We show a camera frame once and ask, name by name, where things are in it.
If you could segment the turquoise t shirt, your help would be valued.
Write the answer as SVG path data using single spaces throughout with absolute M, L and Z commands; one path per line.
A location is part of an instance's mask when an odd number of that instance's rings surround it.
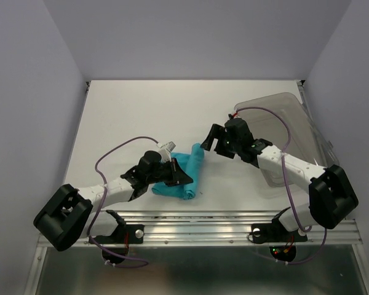
M 155 195 L 191 200 L 197 194 L 199 176 L 205 156 L 204 150 L 200 143 L 195 143 L 192 145 L 190 154 L 173 152 L 171 156 L 177 159 L 180 168 L 192 178 L 193 182 L 172 187 L 168 187 L 164 183 L 157 183 L 151 188 L 151 191 Z

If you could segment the clear plastic bin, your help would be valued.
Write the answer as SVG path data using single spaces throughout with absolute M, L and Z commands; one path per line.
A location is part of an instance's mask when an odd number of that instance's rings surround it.
M 243 101 L 234 106 L 232 115 L 246 121 L 254 138 L 286 147 L 294 157 L 324 167 L 339 165 L 332 147 L 292 93 Z

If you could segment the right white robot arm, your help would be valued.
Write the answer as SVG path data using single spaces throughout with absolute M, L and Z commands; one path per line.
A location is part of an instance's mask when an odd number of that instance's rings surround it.
M 241 118 L 229 119 L 223 126 L 212 125 L 201 144 L 227 158 L 240 159 L 260 170 L 280 174 L 308 194 L 308 202 L 281 211 L 271 222 L 272 236 L 284 240 L 296 230 L 320 225 L 334 229 L 359 204 L 346 172 L 339 165 L 315 165 L 280 150 L 270 141 L 253 137 Z

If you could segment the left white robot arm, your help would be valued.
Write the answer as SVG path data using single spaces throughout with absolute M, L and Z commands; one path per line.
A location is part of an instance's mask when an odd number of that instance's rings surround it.
M 151 184 L 172 187 L 193 182 L 176 158 L 164 160 L 160 152 L 146 151 L 137 165 L 110 182 L 103 178 L 103 183 L 95 186 L 60 186 L 36 215 L 33 225 L 57 251 L 64 251 L 86 236 L 97 212 L 104 207 L 131 202 Z

